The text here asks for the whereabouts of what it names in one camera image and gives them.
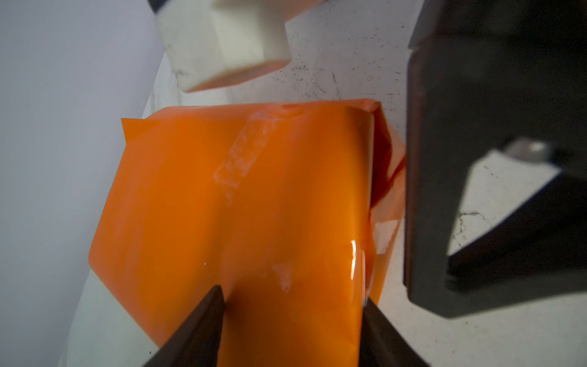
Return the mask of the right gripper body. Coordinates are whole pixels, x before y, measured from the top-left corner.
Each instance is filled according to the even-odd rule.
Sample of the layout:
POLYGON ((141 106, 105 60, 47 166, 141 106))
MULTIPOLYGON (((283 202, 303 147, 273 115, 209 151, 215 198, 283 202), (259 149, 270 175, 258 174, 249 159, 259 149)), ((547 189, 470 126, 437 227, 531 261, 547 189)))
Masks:
POLYGON ((586 49, 585 1, 425 1, 409 48, 432 37, 586 49))

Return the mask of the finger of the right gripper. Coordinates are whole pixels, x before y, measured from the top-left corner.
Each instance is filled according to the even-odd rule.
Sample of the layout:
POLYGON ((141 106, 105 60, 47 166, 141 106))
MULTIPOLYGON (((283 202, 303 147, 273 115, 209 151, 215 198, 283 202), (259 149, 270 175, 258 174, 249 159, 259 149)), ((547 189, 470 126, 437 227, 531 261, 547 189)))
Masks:
POLYGON ((586 292, 586 56, 437 38, 408 67, 404 282, 446 318, 586 292))

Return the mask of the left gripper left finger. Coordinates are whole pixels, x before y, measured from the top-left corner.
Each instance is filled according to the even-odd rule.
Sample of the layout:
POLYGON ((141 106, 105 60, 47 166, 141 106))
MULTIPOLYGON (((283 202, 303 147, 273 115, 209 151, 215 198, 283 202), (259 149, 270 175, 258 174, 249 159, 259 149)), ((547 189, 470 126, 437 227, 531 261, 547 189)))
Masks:
POLYGON ((223 290, 215 285, 145 367, 216 367, 224 313, 223 290))

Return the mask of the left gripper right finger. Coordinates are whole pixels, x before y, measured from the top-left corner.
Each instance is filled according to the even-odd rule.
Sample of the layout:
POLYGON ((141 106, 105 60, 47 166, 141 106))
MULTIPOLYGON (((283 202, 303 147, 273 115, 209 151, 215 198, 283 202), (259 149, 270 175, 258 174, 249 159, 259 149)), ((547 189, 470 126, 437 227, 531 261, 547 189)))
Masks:
POLYGON ((428 367, 371 298, 363 308, 359 366, 428 367))

